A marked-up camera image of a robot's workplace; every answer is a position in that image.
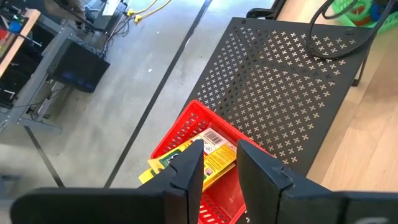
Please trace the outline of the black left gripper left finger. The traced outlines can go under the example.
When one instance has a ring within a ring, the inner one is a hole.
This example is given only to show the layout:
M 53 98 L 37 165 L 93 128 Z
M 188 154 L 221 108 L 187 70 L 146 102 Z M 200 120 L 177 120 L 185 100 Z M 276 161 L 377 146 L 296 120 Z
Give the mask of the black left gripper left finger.
M 151 180 L 138 188 L 138 222 L 197 224 L 203 190 L 202 140 L 194 141 Z

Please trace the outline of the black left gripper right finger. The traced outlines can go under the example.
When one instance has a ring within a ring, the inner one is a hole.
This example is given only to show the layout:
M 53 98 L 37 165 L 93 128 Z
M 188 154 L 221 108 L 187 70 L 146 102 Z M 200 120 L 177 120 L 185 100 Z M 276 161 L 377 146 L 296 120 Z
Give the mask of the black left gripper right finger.
M 239 184 L 251 223 L 327 224 L 338 221 L 332 192 L 247 141 L 238 141 Z

